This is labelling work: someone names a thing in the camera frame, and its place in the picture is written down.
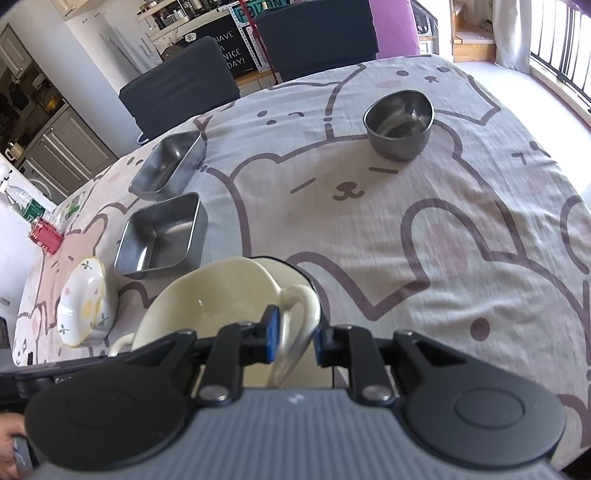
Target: dark metal bowl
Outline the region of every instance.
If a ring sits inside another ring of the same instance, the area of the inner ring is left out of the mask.
[[[402,90],[375,102],[363,116],[369,143],[390,160],[412,160],[427,146],[435,112],[429,99]]]

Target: stainless steel bowl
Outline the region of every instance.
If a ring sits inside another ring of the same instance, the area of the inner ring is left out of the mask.
[[[207,212],[196,193],[154,203],[129,218],[115,257],[115,274],[180,275],[200,266]]]
[[[199,131],[169,135],[146,159],[129,192],[152,202],[181,195],[204,159],[205,141]]]
[[[375,102],[363,116],[369,143],[390,160],[412,160],[427,146],[435,112],[429,99],[402,90]]]

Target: floor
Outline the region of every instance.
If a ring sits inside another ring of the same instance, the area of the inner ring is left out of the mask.
[[[529,75],[487,62],[457,65],[513,111],[591,207],[591,130]]]

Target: dark chair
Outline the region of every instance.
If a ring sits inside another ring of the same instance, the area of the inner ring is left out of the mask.
[[[378,52],[368,0],[311,0],[264,11],[255,21],[284,82],[375,60]]]
[[[240,98],[217,42],[203,37],[125,85],[119,99],[150,140]]]

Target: table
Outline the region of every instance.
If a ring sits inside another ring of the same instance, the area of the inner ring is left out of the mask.
[[[436,120],[425,152],[396,163],[373,152],[362,116],[405,88],[431,99]],[[472,77],[437,56],[378,60],[271,87],[173,131],[196,128],[207,156],[187,190],[209,215],[203,264],[264,254],[299,265],[332,324],[384,337],[414,329],[557,394],[568,422],[558,467],[591,445],[591,216],[541,144]],[[61,344],[62,285],[84,257],[113,264],[126,220],[147,205],[129,182],[156,144],[85,185],[61,251],[39,251],[17,364],[30,352],[36,363],[105,353],[171,281],[118,278],[104,343]]]

